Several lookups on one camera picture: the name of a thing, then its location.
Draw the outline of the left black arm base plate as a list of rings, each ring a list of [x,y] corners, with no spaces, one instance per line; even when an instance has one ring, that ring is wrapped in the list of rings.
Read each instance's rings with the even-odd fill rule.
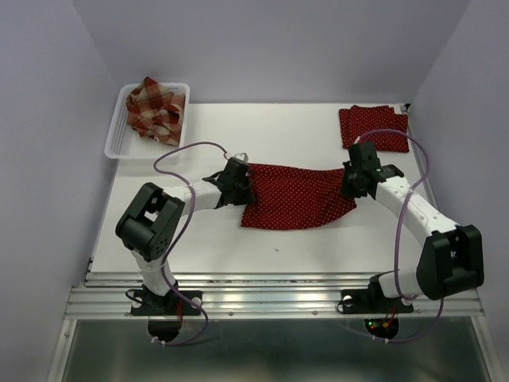
[[[200,311],[170,291],[159,296],[146,289],[129,289],[126,297],[131,302],[130,314],[135,317],[150,316],[200,316]]]

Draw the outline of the red polka dot skirt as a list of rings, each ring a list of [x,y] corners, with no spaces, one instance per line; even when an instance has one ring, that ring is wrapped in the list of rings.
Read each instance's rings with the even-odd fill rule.
[[[395,130],[404,134],[408,129],[408,116],[397,114],[394,108],[383,105],[378,107],[360,107],[354,105],[340,109],[340,134],[342,146],[348,149],[361,135],[367,134],[361,141],[371,140],[377,151],[408,153],[408,138],[395,133],[373,133],[375,130]]]
[[[241,226],[264,230],[302,230],[332,223],[356,208],[340,193],[344,170],[308,170],[251,164],[254,203],[243,211]]]

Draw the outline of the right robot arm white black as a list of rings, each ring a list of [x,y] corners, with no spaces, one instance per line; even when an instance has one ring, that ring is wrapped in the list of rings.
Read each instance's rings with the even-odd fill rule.
[[[368,286],[346,290],[344,311],[384,313],[404,300],[425,296],[432,301],[476,289],[484,284],[482,235],[473,225],[461,226],[438,212],[414,191],[404,173],[382,165],[373,142],[350,146],[340,192],[346,197],[371,197],[398,219],[420,244],[417,266],[371,277]]]

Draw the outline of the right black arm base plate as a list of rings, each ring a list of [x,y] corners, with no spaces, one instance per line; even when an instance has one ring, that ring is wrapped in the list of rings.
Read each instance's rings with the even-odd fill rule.
[[[340,292],[336,310],[342,314],[411,314],[412,304],[405,305],[399,298],[386,298],[381,292],[368,289],[345,289]]]

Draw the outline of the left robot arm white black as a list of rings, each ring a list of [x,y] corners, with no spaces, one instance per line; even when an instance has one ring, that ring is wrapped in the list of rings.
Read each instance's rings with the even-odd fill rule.
[[[186,218],[183,227],[187,228],[194,212],[253,203],[248,170],[246,161],[233,157],[223,170],[195,184],[163,189],[148,182],[140,188],[115,228],[143,279],[141,294],[130,296],[133,302],[161,314],[177,306],[177,281],[167,257],[183,236],[177,232],[181,218]]]

